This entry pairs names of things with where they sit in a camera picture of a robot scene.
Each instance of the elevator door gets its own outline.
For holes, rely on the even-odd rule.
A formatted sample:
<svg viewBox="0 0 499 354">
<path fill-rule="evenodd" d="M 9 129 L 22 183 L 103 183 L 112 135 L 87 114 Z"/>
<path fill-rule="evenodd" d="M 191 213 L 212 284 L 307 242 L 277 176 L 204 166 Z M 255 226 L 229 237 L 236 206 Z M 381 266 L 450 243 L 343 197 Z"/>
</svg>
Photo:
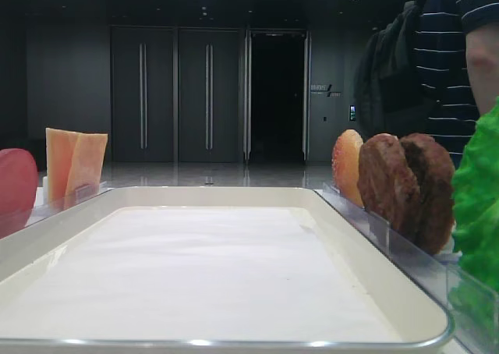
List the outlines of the elevator door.
<svg viewBox="0 0 499 354">
<path fill-rule="evenodd" d="M 173 161 L 173 33 L 115 28 L 115 161 Z"/>
<path fill-rule="evenodd" d="M 179 69 L 179 160 L 238 161 L 238 33 L 182 30 Z"/>
</svg>

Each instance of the black backpack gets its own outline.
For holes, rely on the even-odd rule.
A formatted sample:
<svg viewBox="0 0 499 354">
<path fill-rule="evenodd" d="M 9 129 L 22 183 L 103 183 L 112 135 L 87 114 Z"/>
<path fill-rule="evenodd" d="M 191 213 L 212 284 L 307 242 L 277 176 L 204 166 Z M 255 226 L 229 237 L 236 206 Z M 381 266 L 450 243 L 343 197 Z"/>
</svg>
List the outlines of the black backpack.
<svg viewBox="0 0 499 354">
<path fill-rule="evenodd" d="M 406 136 L 424 133 L 437 101 L 423 95 L 413 59 L 422 9 L 406 7 L 393 23 L 369 40 L 357 69 L 354 105 L 361 133 Z"/>
</svg>

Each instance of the door handle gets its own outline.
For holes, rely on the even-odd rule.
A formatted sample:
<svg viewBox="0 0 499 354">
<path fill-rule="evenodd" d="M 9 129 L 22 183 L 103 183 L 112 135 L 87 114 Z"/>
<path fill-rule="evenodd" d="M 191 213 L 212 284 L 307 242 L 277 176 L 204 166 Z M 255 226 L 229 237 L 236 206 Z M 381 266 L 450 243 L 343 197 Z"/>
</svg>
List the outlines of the door handle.
<svg viewBox="0 0 499 354">
<path fill-rule="evenodd" d="M 205 72 L 205 120 L 206 120 L 206 150 L 210 150 L 210 45 L 206 45 L 206 72 Z"/>
<path fill-rule="evenodd" d="M 143 138 L 144 149 L 149 147 L 149 77 L 147 76 L 147 44 L 143 44 Z"/>
<path fill-rule="evenodd" d="M 210 44 L 210 150 L 213 150 L 213 45 Z"/>
<path fill-rule="evenodd" d="M 139 45 L 140 149 L 143 150 L 143 44 Z"/>
</svg>

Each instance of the dark doorway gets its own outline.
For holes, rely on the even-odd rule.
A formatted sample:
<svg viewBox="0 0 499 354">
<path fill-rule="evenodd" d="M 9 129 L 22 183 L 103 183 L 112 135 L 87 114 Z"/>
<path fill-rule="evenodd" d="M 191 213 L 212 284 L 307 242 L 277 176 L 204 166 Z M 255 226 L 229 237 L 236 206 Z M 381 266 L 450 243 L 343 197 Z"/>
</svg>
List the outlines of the dark doorway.
<svg viewBox="0 0 499 354">
<path fill-rule="evenodd" d="M 303 163 L 304 34 L 254 34 L 251 163 Z"/>
</svg>

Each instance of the striped shirt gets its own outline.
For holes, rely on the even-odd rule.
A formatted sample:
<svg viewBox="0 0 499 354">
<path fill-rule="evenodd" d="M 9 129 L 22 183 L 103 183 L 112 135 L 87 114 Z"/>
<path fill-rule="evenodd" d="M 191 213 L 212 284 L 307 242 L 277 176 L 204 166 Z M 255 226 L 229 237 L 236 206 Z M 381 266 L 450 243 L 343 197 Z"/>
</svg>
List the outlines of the striped shirt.
<svg viewBox="0 0 499 354">
<path fill-rule="evenodd" d="M 466 70 L 465 36 L 494 22 L 499 22 L 499 0 L 426 0 L 419 20 L 419 79 L 426 95 L 441 103 L 426 130 L 451 154 L 462 154 L 480 116 Z"/>
</svg>

